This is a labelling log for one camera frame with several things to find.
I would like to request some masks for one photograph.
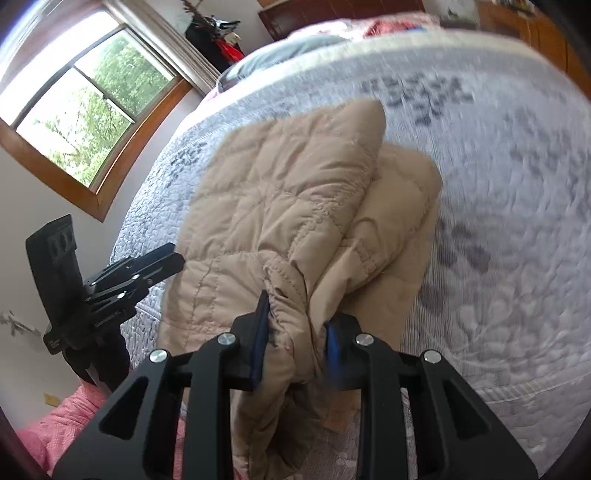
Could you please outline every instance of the puffer jacket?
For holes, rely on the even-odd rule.
[[[400,345],[441,178],[428,157],[384,143],[385,127],[380,102],[355,100],[237,129],[191,201],[158,346],[194,351],[268,292],[263,380],[232,398],[234,465],[252,480],[306,458],[327,416],[323,325],[337,310]]]

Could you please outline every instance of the wooden furniture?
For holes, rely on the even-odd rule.
[[[259,12],[273,40],[299,28],[337,18],[369,18],[425,11],[421,0],[287,0]]]
[[[486,0],[478,1],[478,13],[482,30],[526,42],[565,72],[591,98],[591,76],[552,20],[539,12],[527,15]]]

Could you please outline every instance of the pillow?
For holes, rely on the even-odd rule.
[[[217,79],[217,89],[225,92],[255,72],[279,65],[319,48],[349,41],[336,35],[314,35],[312,37],[280,40],[257,51],[228,68]]]

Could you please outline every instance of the black metal bracket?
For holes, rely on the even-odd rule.
[[[72,443],[53,478],[171,478],[181,399],[191,388],[183,478],[233,480],[229,391],[252,391],[262,378],[268,312],[263,291],[255,312],[198,351],[154,350]]]
[[[135,305],[151,286],[184,266],[174,244],[166,244],[109,265],[83,283],[70,215],[43,226],[25,246],[50,321],[43,341],[52,355],[100,344],[102,335],[135,316]]]
[[[327,376],[361,389],[357,478],[408,478],[406,388],[420,480],[534,480],[534,464],[457,371],[435,351],[394,352],[338,313],[327,323]]]

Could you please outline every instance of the pink blanket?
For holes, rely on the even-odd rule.
[[[41,420],[17,432],[23,445],[41,467],[51,475],[57,461],[82,431],[98,409],[105,403],[101,391],[82,382],[74,394]],[[177,443],[174,452],[173,478],[181,478],[185,422],[178,422]],[[243,480],[234,471],[236,480]]]

